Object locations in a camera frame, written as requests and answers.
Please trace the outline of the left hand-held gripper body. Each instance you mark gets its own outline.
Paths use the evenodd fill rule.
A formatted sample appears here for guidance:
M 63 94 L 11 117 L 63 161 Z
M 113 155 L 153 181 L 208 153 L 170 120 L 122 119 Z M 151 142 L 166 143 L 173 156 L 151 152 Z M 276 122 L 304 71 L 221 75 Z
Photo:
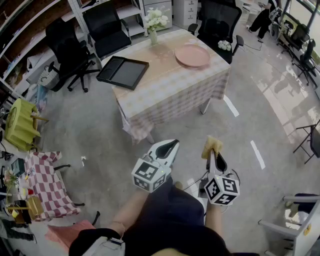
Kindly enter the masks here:
M 131 172 L 133 184 L 149 193 L 163 185 L 172 171 L 172 150 L 172 146 L 162 146 L 139 158 Z

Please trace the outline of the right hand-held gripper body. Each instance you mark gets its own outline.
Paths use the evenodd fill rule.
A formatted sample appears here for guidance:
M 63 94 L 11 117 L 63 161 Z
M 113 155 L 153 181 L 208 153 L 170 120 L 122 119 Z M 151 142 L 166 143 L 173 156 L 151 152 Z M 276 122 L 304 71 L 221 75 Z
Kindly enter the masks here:
M 234 173 L 217 175 L 207 171 L 203 179 L 203 198 L 212 205 L 231 206 L 240 195 L 240 181 Z

